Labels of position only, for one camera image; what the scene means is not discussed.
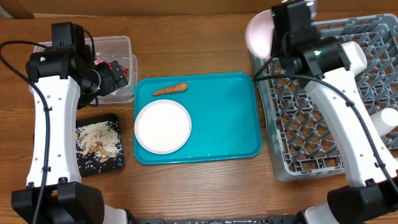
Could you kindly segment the food scraps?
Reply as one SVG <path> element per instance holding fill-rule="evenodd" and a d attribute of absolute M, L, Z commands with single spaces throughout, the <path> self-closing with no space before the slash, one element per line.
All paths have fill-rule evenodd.
<path fill-rule="evenodd" d="M 110 121 L 103 121 L 77 128 L 78 155 L 94 156 L 100 163 L 116 158 L 122 149 L 120 134 L 113 128 L 113 124 Z"/>

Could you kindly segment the carrot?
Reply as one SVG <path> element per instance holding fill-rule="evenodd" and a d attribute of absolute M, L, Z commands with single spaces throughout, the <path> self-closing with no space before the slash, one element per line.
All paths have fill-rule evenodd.
<path fill-rule="evenodd" d="M 184 92 L 188 89 L 188 84 L 187 83 L 179 83 L 167 88 L 159 89 L 155 91 L 152 96 L 160 96 L 160 95 L 168 95 L 172 93 L 180 93 Z"/>

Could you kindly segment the small pink bowl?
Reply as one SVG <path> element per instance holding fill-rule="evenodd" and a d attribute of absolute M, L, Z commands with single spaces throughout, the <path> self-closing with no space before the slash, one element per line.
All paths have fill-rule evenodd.
<path fill-rule="evenodd" d="M 270 59 L 273 31 L 274 21 L 270 9 L 255 15 L 245 32 L 246 46 L 250 53 L 260 59 Z"/>

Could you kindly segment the white cup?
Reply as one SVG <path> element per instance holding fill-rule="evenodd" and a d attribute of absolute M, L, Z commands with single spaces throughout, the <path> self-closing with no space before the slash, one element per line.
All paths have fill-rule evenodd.
<path fill-rule="evenodd" d="M 378 135 L 383 137 L 397 127 L 398 112 L 394 108 L 385 108 L 372 114 L 370 118 Z"/>

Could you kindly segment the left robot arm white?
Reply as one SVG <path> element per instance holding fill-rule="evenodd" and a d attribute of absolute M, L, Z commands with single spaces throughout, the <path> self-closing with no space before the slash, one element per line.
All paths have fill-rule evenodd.
<path fill-rule="evenodd" d="M 50 47 L 33 53 L 25 79 L 35 100 L 34 153 L 27 187 L 12 208 L 27 223 L 134 223 L 129 210 L 105 204 L 82 184 L 76 159 L 76 112 L 94 100 L 115 69 L 95 65 L 90 49 Z"/>

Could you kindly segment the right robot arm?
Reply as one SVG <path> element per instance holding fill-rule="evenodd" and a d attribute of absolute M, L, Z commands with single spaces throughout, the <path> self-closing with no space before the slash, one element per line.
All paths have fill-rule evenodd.
<path fill-rule="evenodd" d="M 397 126 L 397 111 L 367 112 L 355 82 L 367 65 L 362 48 L 312 38 L 284 40 L 277 53 L 326 120 L 348 182 L 330 191 L 326 202 L 299 212 L 298 223 L 364 223 L 396 211 L 397 161 L 381 136 Z"/>

